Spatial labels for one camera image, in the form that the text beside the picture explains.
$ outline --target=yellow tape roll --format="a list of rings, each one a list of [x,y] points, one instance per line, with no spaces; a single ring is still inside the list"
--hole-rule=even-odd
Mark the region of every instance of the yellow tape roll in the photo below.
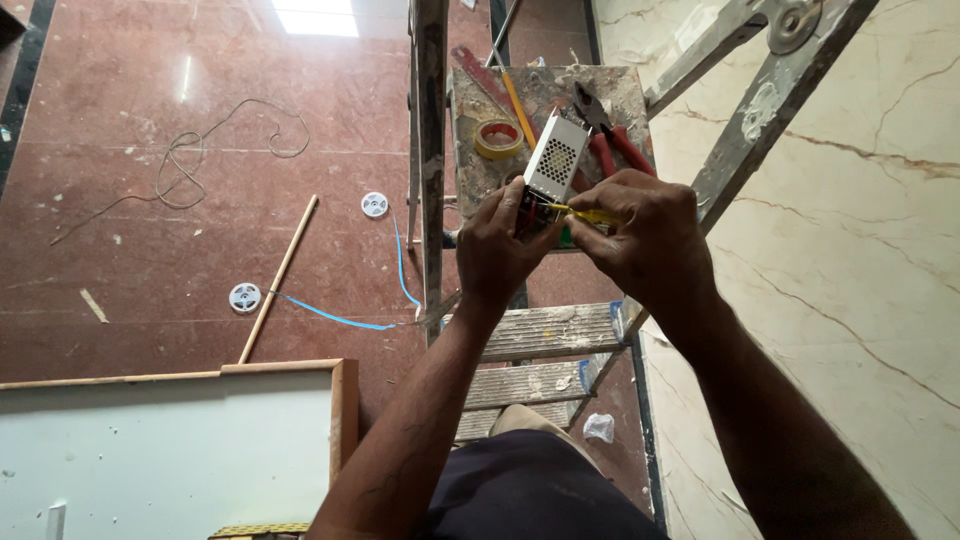
[[[498,139],[509,137],[510,142],[497,144]],[[520,151],[523,132],[510,120],[489,120],[477,126],[473,132],[473,146],[488,160],[505,160]]]

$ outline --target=ladder step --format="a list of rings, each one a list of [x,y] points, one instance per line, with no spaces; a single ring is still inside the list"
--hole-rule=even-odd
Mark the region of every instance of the ladder step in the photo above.
[[[589,392],[586,369],[589,363],[590,359],[584,359],[478,370],[470,384],[464,411],[582,400]],[[582,376],[581,364],[585,368]]]
[[[444,317],[448,322],[452,315]],[[622,351],[610,304],[512,309],[493,331],[483,362],[556,358]]]
[[[570,414],[576,410],[576,405],[570,402],[556,402],[544,405],[531,405],[537,414],[559,426],[562,430],[570,429]],[[493,422],[500,416],[500,408],[492,410],[474,410],[465,412],[460,417],[460,426],[454,442],[468,442],[487,437]]]

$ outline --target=marble wall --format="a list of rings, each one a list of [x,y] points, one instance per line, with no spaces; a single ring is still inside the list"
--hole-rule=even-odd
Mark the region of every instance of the marble wall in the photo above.
[[[594,0],[648,86],[723,0]],[[689,184],[768,54],[734,51],[651,123]],[[960,538],[960,3],[881,0],[709,236],[744,325],[922,538]],[[672,538],[759,537],[696,380],[647,328]]]

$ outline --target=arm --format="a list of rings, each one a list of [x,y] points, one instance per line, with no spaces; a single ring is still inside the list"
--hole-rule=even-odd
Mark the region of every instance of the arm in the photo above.
[[[307,538],[407,538],[426,513],[487,340],[560,236],[554,227],[526,245],[514,240],[522,193],[522,179],[501,188],[461,230],[463,300],[337,477]]]
[[[650,311],[693,367],[733,482],[764,537],[913,538],[720,297],[692,189],[622,171],[570,205],[624,220],[607,238],[567,218],[574,242]]]

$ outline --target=forearm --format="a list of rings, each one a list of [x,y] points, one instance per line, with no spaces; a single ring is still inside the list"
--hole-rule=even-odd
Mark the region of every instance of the forearm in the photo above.
[[[733,481],[766,538],[910,538],[882,490],[733,310],[664,329],[697,374]]]
[[[473,373],[502,313],[461,303],[338,476],[310,538],[410,535],[430,503]]]

